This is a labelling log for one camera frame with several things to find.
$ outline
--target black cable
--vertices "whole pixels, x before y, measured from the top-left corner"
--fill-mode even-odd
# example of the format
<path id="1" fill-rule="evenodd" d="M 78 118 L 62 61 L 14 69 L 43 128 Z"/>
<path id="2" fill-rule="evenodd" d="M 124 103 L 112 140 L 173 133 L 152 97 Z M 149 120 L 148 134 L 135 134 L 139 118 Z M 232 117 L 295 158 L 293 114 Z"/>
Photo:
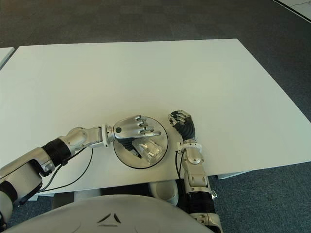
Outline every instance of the black cable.
<path id="1" fill-rule="evenodd" d="M 311 1 L 303 2 L 303 3 L 298 3 L 298 4 L 295 4 L 295 5 L 292 5 L 292 6 L 302 5 L 302 4 L 306 4 L 306 3 L 309 3 L 309 2 L 311 2 Z"/>
<path id="2" fill-rule="evenodd" d="M 176 167 L 178 178 L 180 179 L 180 173 L 178 171 L 178 165 L 177 165 L 177 155 L 178 155 L 178 151 L 176 151 L 176 154 L 175 154 L 175 167 Z"/>
<path id="3" fill-rule="evenodd" d="M 75 155 L 73 155 L 72 157 L 70 157 L 69 159 L 72 159 L 74 156 L 76 156 L 77 154 L 79 154 L 81 151 L 83 151 L 85 148 L 83 148 L 82 150 L 78 151 Z M 58 188 L 64 188 L 64 187 L 67 187 L 73 183 L 75 183 L 76 181 L 78 181 L 87 171 L 89 165 L 91 164 L 91 161 L 92 161 L 92 158 L 93 158 L 93 151 L 94 151 L 94 148 L 92 148 L 92 154 L 91 154 L 91 158 L 89 160 L 89 163 L 86 167 L 86 169 L 84 170 L 84 172 L 81 174 L 81 176 L 79 176 L 76 180 L 74 180 L 73 182 L 69 183 L 69 184 L 66 184 L 66 185 L 63 185 L 63 186 L 60 186 L 60 187 L 57 187 L 57 188 L 51 188 L 51 189 L 48 189 L 48 190 L 45 190 L 47 188 L 47 186 L 45 186 L 42 190 L 39 190 L 37 193 L 41 193 L 41 192 L 47 192 L 47 191 L 52 191 L 52 190 L 55 190 L 55 189 L 58 189 Z M 49 181 L 49 184 L 52 182 L 52 179 L 54 178 L 56 172 L 58 172 L 58 170 L 60 169 L 60 167 L 55 171 L 55 173 L 53 174 L 51 180 Z"/>
<path id="4" fill-rule="evenodd" d="M 60 166 L 56 169 L 56 171 L 53 173 L 52 177 L 50 178 L 50 181 L 48 182 L 48 184 L 47 184 L 44 188 L 41 188 L 37 193 L 43 192 L 44 190 L 47 189 L 47 187 L 50 186 L 50 184 L 51 184 L 51 182 L 53 181 L 55 175 L 57 174 L 57 172 L 59 171 L 59 169 L 60 169 L 62 166 L 63 166 L 63 165 L 60 165 Z"/>
<path id="5" fill-rule="evenodd" d="M 181 163 L 183 161 L 183 157 L 184 157 L 184 152 L 181 154 L 181 157 L 180 157 L 180 165 L 179 165 L 179 173 L 178 173 L 178 177 L 179 179 L 181 180 L 181 176 L 180 176 L 180 172 L 181 172 Z"/>
<path id="6" fill-rule="evenodd" d="M 83 149 L 79 150 L 79 151 L 78 151 L 77 153 L 75 153 L 73 156 L 69 157 L 69 159 L 67 159 L 67 162 L 68 162 L 70 159 L 76 157 L 78 154 L 80 154 L 80 153 L 81 153 L 82 151 L 84 151 L 85 149 L 86 149 L 86 147 L 84 147 Z"/>

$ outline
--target robot forearm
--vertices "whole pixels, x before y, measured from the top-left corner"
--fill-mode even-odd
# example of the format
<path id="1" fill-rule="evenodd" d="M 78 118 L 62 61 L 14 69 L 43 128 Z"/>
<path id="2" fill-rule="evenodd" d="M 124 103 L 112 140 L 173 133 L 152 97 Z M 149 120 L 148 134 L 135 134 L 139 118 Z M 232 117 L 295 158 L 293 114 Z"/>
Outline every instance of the robot forearm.
<path id="1" fill-rule="evenodd" d="M 25 203 L 42 186 L 41 176 L 48 176 L 55 167 L 65 165 L 75 151 L 85 147 L 108 147 L 113 140 L 133 141 L 136 138 L 161 135 L 148 127 L 146 118 L 137 115 L 117 122 L 113 127 L 102 125 L 90 129 L 77 127 L 46 145 L 35 148 L 0 169 L 0 226 L 9 220 L 13 203 Z"/>
<path id="2" fill-rule="evenodd" d="M 203 168 L 202 146 L 195 140 L 195 129 L 191 116 L 183 110 L 174 111 L 169 121 L 181 134 L 183 143 L 178 143 L 182 156 L 187 212 L 198 222 L 217 233 L 222 233 L 218 214 L 215 212 L 213 198 L 217 195 L 211 190 L 208 177 Z"/>

